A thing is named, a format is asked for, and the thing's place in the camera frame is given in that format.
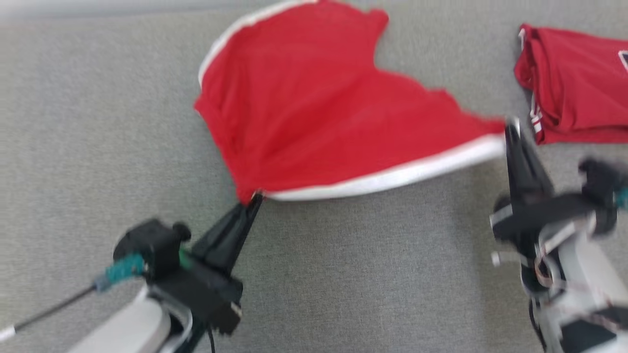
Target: black cable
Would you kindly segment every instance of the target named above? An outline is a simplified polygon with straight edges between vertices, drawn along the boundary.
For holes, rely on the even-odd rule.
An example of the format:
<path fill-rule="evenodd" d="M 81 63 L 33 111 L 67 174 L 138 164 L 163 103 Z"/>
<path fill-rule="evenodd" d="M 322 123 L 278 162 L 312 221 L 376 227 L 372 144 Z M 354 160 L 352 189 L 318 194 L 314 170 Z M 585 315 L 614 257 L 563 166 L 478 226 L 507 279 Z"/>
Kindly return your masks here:
<path fill-rule="evenodd" d="M 54 307 L 51 307 L 50 309 L 41 312 L 25 321 L 20 322 L 19 324 L 15 325 L 15 332 L 18 332 L 20 330 L 25 329 L 27 326 L 31 325 L 32 323 L 35 323 L 39 320 L 42 320 L 54 313 L 56 313 L 57 311 L 75 303 L 78 300 L 81 300 L 83 297 L 87 296 L 88 294 L 92 293 L 93 291 L 96 290 L 96 285 L 92 285 L 89 288 L 86 288 L 80 292 L 78 292 L 77 294 L 75 294 L 73 297 L 66 299 L 64 301 L 62 301 L 61 303 L 55 305 Z"/>
<path fill-rule="evenodd" d="M 209 345 L 212 346 L 212 353 L 216 353 L 216 346 L 214 345 L 214 334 L 212 333 L 212 329 L 207 330 L 207 335 L 209 336 Z"/>
<path fill-rule="evenodd" d="M 539 341 L 543 346 L 543 352 L 547 351 L 547 344 L 545 343 L 545 339 L 543 338 L 543 333 L 541 332 L 541 327 L 536 323 L 536 319 L 534 318 L 534 308 L 533 308 L 533 300 L 530 299 L 530 304 L 528 305 L 528 313 L 530 314 L 530 322 L 532 323 L 532 328 L 534 332 L 536 332 L 536 336 L 539 337 Z"/>

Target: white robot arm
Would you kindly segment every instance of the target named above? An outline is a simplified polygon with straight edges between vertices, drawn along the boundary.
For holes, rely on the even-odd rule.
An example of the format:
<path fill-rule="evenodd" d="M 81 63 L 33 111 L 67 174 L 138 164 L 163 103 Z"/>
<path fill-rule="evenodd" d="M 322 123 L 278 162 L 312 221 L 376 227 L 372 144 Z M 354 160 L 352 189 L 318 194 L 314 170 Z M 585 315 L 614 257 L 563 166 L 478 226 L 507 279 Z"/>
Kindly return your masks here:
<path fill-rule="evenodd" d="M 626 208 L 628 173 L 587 160 L 582 192 L 555 195 L 518 129 L 506 129 L 510 195 L 490 223 L 517 253 L 494 253 L 496 265 L 521 263 L 530 318 L 546 352 L 628 352 L 628 289 L 596 244 Z"/>
<path fill-rule="evenodd" d="M 136 299 L 72 347 L 68 353 L 175 353 L 186 344 L 194 317 L 190 309 L 156 288 Z"/>

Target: gray table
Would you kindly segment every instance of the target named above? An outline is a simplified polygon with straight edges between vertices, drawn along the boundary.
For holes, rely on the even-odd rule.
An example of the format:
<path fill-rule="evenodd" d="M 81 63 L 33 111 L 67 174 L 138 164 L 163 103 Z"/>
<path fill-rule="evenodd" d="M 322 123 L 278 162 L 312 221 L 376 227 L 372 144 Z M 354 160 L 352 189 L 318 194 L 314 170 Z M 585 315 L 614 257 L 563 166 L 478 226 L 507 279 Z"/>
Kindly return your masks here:
<path fill-rule="evenodd" d="M 379 1 L 381 67 L 445 87 L 466 109 L 529 106 L 512 75 L 523 21 L 628 38 L 625 0 Z M 198 237 L 236 202 L 192 105 L 211 42 L 251 8 L 2 24 L 0 327 L 56 303 L 111 261 L 117 238 L 158 215 Z M 575 188 L 586 155 L 540 155 Z M 516 266 L 494 269 L 488 214 L 504 160 L 364 197 L 266 202 L 235 274 L 244 321 L 219 352 L 537 352 Z M 628 281 L 628 217 L 604 248 Z M 129 301 L 95 296 L 1 344 L 63 352 Z M 199 352 L 207 352 L 203 342 Z"/>

